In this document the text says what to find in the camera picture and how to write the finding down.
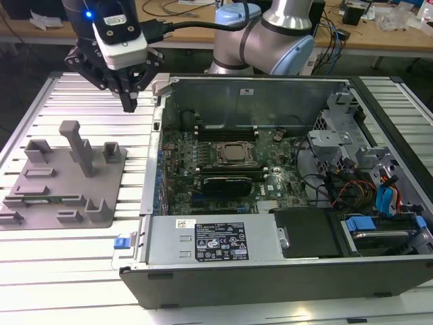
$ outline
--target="white paper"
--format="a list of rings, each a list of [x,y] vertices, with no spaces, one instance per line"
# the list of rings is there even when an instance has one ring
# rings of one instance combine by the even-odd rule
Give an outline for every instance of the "white paper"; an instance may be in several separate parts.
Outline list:
[[[30,18],[30,23],[34,24],[36,27],[47,30],[47,27],[51,28],[60,28],[63,27],[62,21],[60,18],[56,17],[47,17],[47,16],[41,16],[38,14],[35,14],[34,12],[30,11],[32,14],[32,18]]]

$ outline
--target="workbench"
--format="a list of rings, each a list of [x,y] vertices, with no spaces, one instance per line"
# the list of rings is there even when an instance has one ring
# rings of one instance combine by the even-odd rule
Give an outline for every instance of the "workbench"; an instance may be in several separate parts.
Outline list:
[[[144,0],[136,0],[137,14],[140,21],[154,19],[143,12],[141,6]],[[146,10],[155,14],[165,13],[160,9],[160,3],[169,2],[168,0],[153,0],[146,5]],[[433,37],[426,36],[422,31],[410,28],[406,31],[395,30],[382,32],[373,21],[362,21],[358,26],[342,25],[342,17],[337,14],[337,9],[332,6],[340,3],[341,0],[327,0],[325,10],[330,20],[337,28],[343,28],[351,32],[350,39],[344,48],[343,54],[364,55],[364,56],[400,56],[411,58],[433,58]],[[179,5],[174,3],[169,9],[174,12],[182,12],[192,9],[193,5]],[[167,17],[169,22],[182,22],[186,20],[202,20],[214,22],[214,6],[204,7],[195,11],[200,15],[198,18]],[[41,30],[33,26],[29,21],[8,20],[9,25],[27,43],[41,44],[62,44],[73,45],[76,35],[69,22],[64,23],[63,28]],[[153,44],[154,47],[170,47],[183,49],[212,49],[215,31],[205,28],[185,28],[177,30],[172,37],[163,42]],[[4,24],[0,21],[0,42],[19,43]],[[326,49],[329,44],[329,35],[324,27],[320,27],[315,37],[315,47],[317,51]]]
[[[386,77],[365,77],[363,82],[433,172],[433,118],[428,109],[404,83]],[[139,225],[153,115],[150,88],[139,94],[136,112],[125,114],[119,99],[77,74],[64,73],[44,84],[0,153],[0,202],[26,162],[24,148],[31,139],[46,139],[51,147],[68,145],[58,134],[63,120],[78,120],[82,137],[92,146],[118,142],[127,149],[127,162],[111,227],[0,232],[2,324],[347,324],[347,318],[374,324],[431,324],[433,281],[390,298],[141,308],[115,270],[118,259],[123,264],[131,260],[134,248],[114,251],[113,243]],[[384,144],[374,124],[365,124],[375,141]]]

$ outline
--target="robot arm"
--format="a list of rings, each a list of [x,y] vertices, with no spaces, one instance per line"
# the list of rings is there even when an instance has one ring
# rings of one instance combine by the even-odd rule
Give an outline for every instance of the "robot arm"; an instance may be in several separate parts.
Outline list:
[[[119,97],[125,112],[134,112],[138,92],[159,73],[161,53],[148,44],[162,41],[174,30],[189,27],[217,29],[213,73],[239,72],[254,66],[270,74],[296,74],[313,50],[309,33],[312,0],[274,0],[260,18],[257,6],[222,6],[217,24],[208,22],[139,22],[135,0],[62,0],[77,35],[65,63],[101,90]],[[225,11],[238,12],[236,21],[221,21]],[[256,19],[250,19],[250,11]]]
[[[267,74],[298,74],[314,48],[310,35],[309,11],[312,0],[273,0],[262,16],[257,5],[249,4],[251,23],[238,32],[218,30],[213,74],[251,74],[255,67]],[[233,24],[240,3],[223,6],[216,21]]]

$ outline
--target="warning label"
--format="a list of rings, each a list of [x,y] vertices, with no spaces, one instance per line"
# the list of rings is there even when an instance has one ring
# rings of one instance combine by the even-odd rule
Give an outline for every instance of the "warning label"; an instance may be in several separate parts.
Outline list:
[[[249,259],[243,222],[197,223],[195,233],[196,260],[199,262]]]

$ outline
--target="blue drive latch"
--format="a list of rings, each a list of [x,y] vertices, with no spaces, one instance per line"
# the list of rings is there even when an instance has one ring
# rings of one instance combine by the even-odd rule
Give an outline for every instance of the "blue drive latch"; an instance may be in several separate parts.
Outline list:
[[[376,226],[373,218],[366,215],[357,215],[346,220],[349,232],[358,232],[363,230],[375,230]]]

